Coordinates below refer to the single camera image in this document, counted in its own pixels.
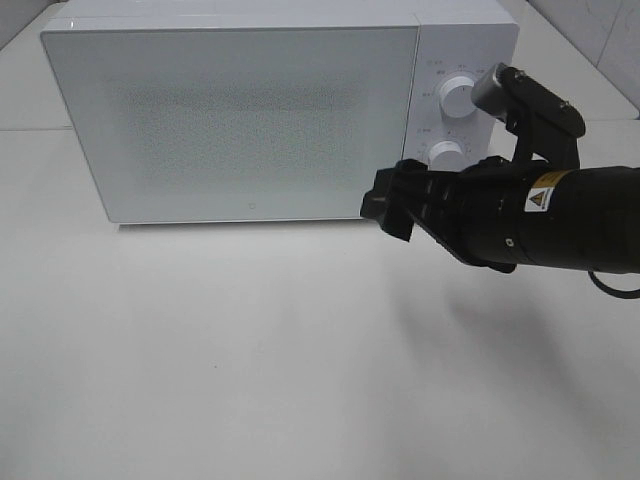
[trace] black cable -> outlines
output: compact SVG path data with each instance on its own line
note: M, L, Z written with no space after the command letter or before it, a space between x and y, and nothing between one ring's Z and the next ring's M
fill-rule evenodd
M605 285L602 280L596 277L594 272L589 272L589 278L593 282L593 284L602 290L607 295L611 295L615 298L620 298L622 300L638 300L640 299L640 289L638 290L616 290L608 285Z

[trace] microwave control panel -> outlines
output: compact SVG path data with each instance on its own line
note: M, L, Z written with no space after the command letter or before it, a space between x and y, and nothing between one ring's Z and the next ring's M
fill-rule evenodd
M403 158L460 171L486 157L495 120L471 102L476 79L511 62L518 29L429 25L420 29Z

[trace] microwave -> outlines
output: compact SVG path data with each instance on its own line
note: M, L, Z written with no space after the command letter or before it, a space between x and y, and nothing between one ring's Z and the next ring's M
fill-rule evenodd
M457 171L509 63L495 0L71 0L41 34L114 223L352 219L378 169Z

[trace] white tabletop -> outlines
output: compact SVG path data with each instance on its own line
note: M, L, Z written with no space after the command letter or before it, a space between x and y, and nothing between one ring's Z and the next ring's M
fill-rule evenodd
M365 222L118 229L73 131L0 145L3 480L637 479L638 303L585 274ZM580 147L638 166L640 123Z

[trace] white tiled wall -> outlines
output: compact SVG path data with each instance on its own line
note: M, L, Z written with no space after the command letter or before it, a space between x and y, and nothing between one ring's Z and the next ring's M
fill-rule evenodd
M506 8L511 16L520 23L524 17L527 0L499 0L504 8Z
M640 106L640 0L530 0Z
M607 43L622 0L531 0L593 64Z
M640 0L624 0L598 69L640 105Z
M51 5L0 50L0 131L71 128L39 36L61 8Z
M54 0L0 0L0 48Z
M569 100L586 120L638 116L638 110L553 25L531 5L525 7L514 66Z

